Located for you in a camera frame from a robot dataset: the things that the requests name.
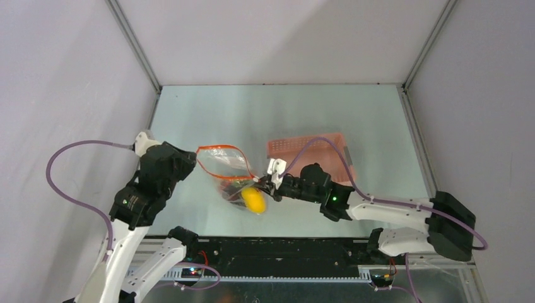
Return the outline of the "yellow mango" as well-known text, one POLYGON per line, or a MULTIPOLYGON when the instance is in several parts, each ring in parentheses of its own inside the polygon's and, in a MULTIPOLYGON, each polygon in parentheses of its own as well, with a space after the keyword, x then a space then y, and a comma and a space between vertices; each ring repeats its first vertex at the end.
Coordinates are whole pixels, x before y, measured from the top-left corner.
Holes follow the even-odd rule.
POLYGON ((240 193, 245 207, 252 213, 261 214, 266 211, 266 202, 260 190, 247 187, 240 193))

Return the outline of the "pink plastic basket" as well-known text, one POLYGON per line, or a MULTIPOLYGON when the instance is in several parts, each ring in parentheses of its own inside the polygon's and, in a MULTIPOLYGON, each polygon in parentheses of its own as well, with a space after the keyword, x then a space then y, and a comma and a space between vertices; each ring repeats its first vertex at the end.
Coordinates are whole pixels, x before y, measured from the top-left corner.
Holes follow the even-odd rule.
MULTIPOLYGON (((298 177, 301 170, 309 164, 318 163, 321 168, 331 175, 334 182, 350 186, 357 179, 347 142, 342 133, 326 133, 321 135, 334 143, 319 140, 313 142, 297 159, 296 164, 289 170, 289 174, 298 177)), ((296 136, 268 141, 266 154, 268 158, 280 158, 291 164, 301 149, 316 136, 296 136)))

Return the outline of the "clear zip bag orange zipper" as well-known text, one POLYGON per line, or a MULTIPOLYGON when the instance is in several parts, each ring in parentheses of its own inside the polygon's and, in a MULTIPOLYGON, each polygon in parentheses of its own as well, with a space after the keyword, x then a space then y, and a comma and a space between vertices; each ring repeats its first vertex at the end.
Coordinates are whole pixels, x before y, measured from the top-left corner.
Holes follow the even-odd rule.
MULTIPOLYGON (((213 178, 221 197, 222 189, 227 186, 240 188, 240 193, 247 187, 256 188, 256 181, 260 177, 251 169, 244 152, 236 146, 205 145, 198 147, 196 154, 197 164, 213 178)), ((252 213, 246 207, 236 208, 252 213)))

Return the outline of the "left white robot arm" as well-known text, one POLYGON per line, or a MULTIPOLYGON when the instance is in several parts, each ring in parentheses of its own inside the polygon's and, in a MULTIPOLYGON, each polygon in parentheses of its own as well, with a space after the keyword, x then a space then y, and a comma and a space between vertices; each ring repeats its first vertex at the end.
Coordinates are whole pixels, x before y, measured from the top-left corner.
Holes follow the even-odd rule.
POLYGON ((166 207, 177 183, 197 164, 193 151, 181 150, 167 142, 151 145, 139 154, 139 169, 117 192, 106 216, 110 231, 99 253, 101 261, 71 302, 142 302, 177 263, 191 263, 198 258, 199 236, 177 226, 153 255, 131 276, 127 275, 156 216, 166 207))

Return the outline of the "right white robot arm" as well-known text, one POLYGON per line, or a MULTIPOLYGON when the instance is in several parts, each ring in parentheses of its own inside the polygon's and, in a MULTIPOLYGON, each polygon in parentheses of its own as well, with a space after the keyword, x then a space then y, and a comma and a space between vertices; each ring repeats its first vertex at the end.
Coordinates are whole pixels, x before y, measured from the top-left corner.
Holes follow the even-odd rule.
POLYGON ((319 164, 305 166, 300 176, 269 173, 255 179, 256 188, 275 201, 283 198, 316 203, 320 213, 333 222, 371 220, 393 225, 373 229, 367 256, 376 264, 406 253, 436 253, 454 261, 473 256, 476 217, 448 192, 432 198, 385 199, 334 182, 319 164))

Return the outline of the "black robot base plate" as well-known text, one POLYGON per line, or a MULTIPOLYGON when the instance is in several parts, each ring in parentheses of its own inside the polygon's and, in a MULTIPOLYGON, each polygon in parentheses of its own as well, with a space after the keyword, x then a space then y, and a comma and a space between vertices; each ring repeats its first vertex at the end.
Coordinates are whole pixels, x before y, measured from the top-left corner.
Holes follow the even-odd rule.
POLYGON ((274 273, 283 268, 310 273, 315 270, 349 272, 368 265, 400 268, 404 257, 390 257, 350 237, 200 237, 185 262, 206 264, 218 272, 274 273))

